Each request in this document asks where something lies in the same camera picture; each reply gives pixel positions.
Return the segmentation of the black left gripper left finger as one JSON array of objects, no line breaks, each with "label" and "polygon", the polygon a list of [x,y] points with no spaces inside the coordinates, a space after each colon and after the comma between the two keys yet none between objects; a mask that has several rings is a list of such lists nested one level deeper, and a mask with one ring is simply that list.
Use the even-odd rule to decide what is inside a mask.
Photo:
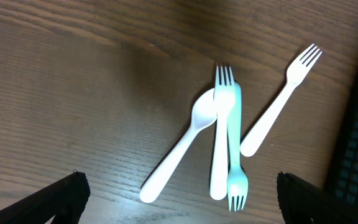
[{"label": "black left gripper left finger", "polygon": [[74,172],[0,210],[0,224],[77,224],[89,197],[86,174]]}]

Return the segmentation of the white plastic fork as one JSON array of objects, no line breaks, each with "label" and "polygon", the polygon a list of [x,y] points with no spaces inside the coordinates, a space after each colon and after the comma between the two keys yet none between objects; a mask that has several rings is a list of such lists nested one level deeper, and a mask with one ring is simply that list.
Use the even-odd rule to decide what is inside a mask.
[{"label": "white plastic fork", "polygon": [[241,154],[243,156],[251,157],[257,152],[289,97],[295,91],[295,88],[302,83],[322,53],[320,47],[311,44],[288,66],[286,82],[281,92],[241,142]]},{"label": "white plastic fork", "polygon": [[217,121],[209,192],[214,200],[222,200],[227,194],[227,120],[235,105],[234,77],[225,64],[216,66],[214,105]]}]

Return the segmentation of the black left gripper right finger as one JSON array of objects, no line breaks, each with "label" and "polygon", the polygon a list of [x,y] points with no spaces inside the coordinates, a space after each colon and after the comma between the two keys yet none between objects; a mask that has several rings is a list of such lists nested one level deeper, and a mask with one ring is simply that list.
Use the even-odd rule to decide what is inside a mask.
[{"label": "black left gripper right finger", "polygon": [[358,212],[291,173],[277,176],[277,199],[285,223],[358,223]]}]

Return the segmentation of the white plastic spoon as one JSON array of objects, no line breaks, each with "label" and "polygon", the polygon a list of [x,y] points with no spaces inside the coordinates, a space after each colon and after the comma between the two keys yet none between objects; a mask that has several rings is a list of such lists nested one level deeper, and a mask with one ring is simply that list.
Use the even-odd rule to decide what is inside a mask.
[{"label": "white plastic spoon", "polygon": [[144,182],[139,193],[141,201],[151,203],[157,199],[197,134],[216,120],[214,88],[212,88],[195,101],[188,130]]}]

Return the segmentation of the mint green plastic fork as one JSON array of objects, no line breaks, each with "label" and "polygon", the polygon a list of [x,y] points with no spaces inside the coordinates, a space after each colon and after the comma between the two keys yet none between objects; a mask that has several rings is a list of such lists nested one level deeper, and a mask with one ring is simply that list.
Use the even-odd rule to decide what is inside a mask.
[{"label": "mint green plastic fork", "polygon": [[241,117],[242,96],[240,85],[235,82],[235,104],[227,121],[230,168],[227,178],[229,210],[244,209],[249,189],[248,178],[241,166]]}]

